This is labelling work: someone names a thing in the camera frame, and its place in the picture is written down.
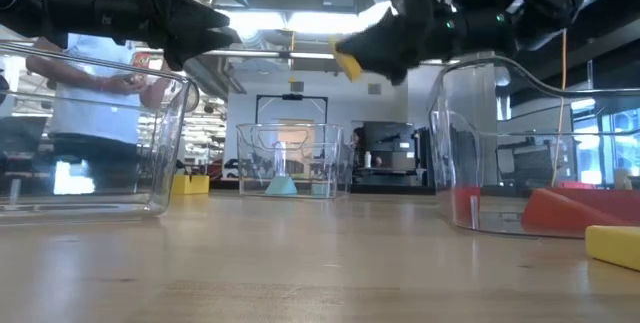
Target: cable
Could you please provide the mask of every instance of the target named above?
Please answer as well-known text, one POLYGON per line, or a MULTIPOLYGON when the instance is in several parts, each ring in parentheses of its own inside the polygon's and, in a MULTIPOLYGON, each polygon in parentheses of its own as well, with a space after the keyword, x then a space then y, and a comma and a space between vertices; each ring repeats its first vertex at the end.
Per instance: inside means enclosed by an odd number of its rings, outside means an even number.
MULTIPOLYGON (((567 30, 562 31, 562 90, 567 88, 567 30)), ((558 137, 556 138, 556 154, 553 163, 551 186, 556 185, 558 177, 558 158, 560 155, 560 135, 562 134, 562 116, 564 116, 564 97, 560 97, 560 118, 558 118, 558 137)))

